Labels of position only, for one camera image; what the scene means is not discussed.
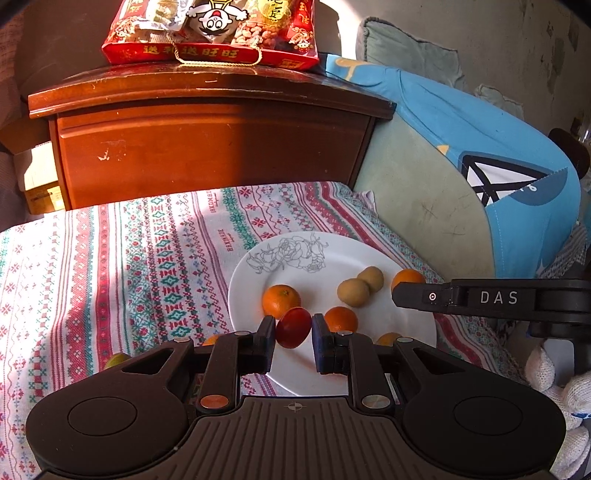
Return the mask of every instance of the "kiwi fruit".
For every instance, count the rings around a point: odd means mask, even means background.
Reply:
[[[362,307],[369,300],[369,286],[363,280],[350,278],[339,285],[336,294],[350,307]]]
[[[116,353],[107,360],[107,363],[105,364],[105,370],[111,367],[115,367],[116,365],[122,364],[130,358],[131,357],[127,353]]]
[[[382,290],[384,286],[384,274],[378,267],[368,267],[357,278],[367,283],[371,293]]]

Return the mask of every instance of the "cardboard box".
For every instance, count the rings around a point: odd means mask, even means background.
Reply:
[[[64,199],[58,182],[27,190],[25,198],[31,215],[43,215],[64,209]]]
[[[32,215],[64,209],[51,142],[14,155],[14,169]]]

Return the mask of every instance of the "patterned tablecloth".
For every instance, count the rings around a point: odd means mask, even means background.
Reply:
[[[271,236],[312,230],[356,238],[441,281],[379,221],[367,196],[336,183],[138,199],[2,233],[0,480],[39,473],[25,439],[36,402],[100,371],[113,353],[230,331],[228,284],[243,255]],[[436,323],[440,349],[518,378],[483,319],[436,315]],[[285,394],[259,375],[242,388]]]

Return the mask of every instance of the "gift bag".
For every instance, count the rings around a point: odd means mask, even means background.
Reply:
[[[318,63],[314,0],[124,0],[103,52],[111,64],[307,70]]]

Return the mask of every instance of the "metal screw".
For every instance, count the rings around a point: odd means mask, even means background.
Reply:
[[[203,408],[208,408],[209,410],[219,410],[220,408],[224,408],[226,405],[228,405],[230,401],[223,395],[208,395],[207,397],[203,397],[199,403]]]
[[[388,397],[383,395],[368,395],[364,397],[361,403],[372,410],[380,410],[381,408],[387,408],[390,406],[390,400]]]

